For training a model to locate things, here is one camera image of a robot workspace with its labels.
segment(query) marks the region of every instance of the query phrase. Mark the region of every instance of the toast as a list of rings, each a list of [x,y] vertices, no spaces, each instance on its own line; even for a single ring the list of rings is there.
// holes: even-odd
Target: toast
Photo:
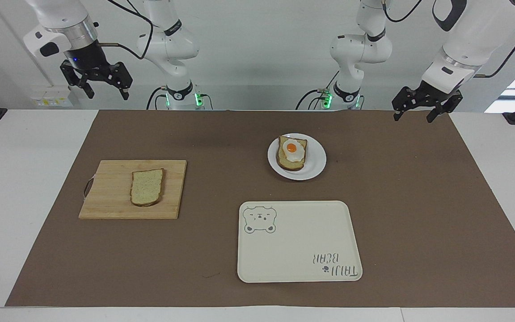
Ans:
[[[289,161],[286,158],[285,153],[283,153],[283,143],[285,143],[287,140],[292,139],[292,137],[286,137],[286,136],[280,136],[278,137],[278,153],[276,154],[276,160],[278,162],[278,165],[282,167],[282,169],[286,169],[287,171],[299,171],[303,169],[303,166],[305,166],[305,160],[307,159],[307,140],[303,139],[294,139],[297,142],[299,142],[300,145],[302,145],[303,149],[305,150],[305,155],[301,161],[298,162],[292,162]]]
[[[148,207],[162,199],[162,181],[164,169],[133,171],[131,185],[131,203],[139,207]]]

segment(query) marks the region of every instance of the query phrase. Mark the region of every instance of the table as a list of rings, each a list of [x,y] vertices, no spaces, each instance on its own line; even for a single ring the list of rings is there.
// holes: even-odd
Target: table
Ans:
[[[0,121],[0,307],[11,291],[88,132],[94,110],[11,110]],[[498,114],[451,115],[515,228],[515,127]],[[400,308],[0,308],[0,320],[515,320],[515,309]]]

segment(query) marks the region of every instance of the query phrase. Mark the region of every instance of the white plate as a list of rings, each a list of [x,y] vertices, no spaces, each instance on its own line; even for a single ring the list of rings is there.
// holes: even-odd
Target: white plate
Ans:
[[[286,169],[280,167],[276,159],[276,154],[278,153],[279,148],[279,141],[276,138],[270,144],[270,148],[267,150],[267,159],[274,171],[283,177],[297,181],[312,179],[323,172],[323,169],[325,169],[325,164],[327,164],[327,155],[325,154],[325,149],[323,149],[321,143],[319,143],[313,137],[305,134],[290,133],[283,136],[291,137],[293,139],[307,140],[305,165],[303,166],[303,169],[299,171],[287,171]]]
[[[246,283],[356,281],[363,268],[341,201],[240,206],[237,275]]]

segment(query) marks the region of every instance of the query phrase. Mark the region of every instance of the bear drawing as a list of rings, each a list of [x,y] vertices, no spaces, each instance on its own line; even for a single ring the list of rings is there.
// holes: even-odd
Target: bear drawing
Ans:
[[[246,208],[243,212],[245,220],[244,231],[252,234],[256,230],[265,230],[271,234],[275,232],[275,218],[277,216],[278,213],[273,208]]]

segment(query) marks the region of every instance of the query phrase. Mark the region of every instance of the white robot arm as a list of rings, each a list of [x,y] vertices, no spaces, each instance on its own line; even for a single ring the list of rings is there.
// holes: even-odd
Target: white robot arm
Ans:
[[[194,35],[182,26],[172,0],[145,0],[144,7],[157,27],[145,58],[160,68],[166,81],[166,104],[172,110],[196,110],[203,104],[196,84],[190,79],[181,59],[192,59],[200,51]],[[141,35],[137,47],[143,51],[146,35]]]
[[[364,78],[356,64],[384,63],[390,57],[393,45],[386,35],[386,21],[381,0],[361,0],[357,24],[365,34],[340,35],[333,40],[330,53],[339,64],[339,77],[331,88],[331,106],[326,108],[346,110],[355,106]]]
[[[445,20],[433,15],[437,24],[449,31],[431,66],[416,90],[403,87],[392,101],[395,120],[418,106],[434,106],[427,116],[432,122],[439,114],[450,113],[462,100],[458,88],[488,62],[492,53],[515,31],[515,0],[450,0],[452,8]]]
[[[125,65],[111,65],[98,43],[98,36],[86,8],[79,0],[26,0],[35,10],[39,25],[23,37],[27,49],[35,57],[64,53],[67,59],[61,72],[71,86],[84,90],[89,98],[94,91],[87,81],[102,81],[119,89],[128,99],[132,77]]]

